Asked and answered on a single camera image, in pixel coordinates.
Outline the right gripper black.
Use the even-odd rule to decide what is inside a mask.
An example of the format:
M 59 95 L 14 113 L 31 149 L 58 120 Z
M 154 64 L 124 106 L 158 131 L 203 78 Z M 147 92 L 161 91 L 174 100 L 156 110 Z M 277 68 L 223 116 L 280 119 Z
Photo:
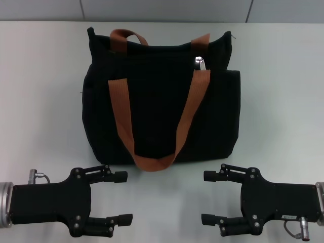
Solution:
M 204 171 L 204 181 L 230 181 L 242 184 L 241 211 L 243 217 L 227 218 L 202 214 L 203 225 L 220 228 L 221 236 L 260 235 L 271 220 L 308 222 L 318 220 L 318 194 L 315 185 L 274 183 L 264 179 L 257 168 L 242 168 L 222 164 L 220 171 Z

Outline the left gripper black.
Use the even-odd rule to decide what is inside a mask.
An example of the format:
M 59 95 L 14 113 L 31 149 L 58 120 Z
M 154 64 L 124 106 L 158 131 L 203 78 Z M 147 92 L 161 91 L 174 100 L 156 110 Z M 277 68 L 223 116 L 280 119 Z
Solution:
M 72 237 L 113 237 L 116 226 L 130 226 L 133 214 L 89 217 L 91 188 L 99 182 L 126 183 L 126 171 L 112 172 L 109 165 L 72 169 L 59 183 L 15 185 L 9 216 L 13 224 L 64 223 Z

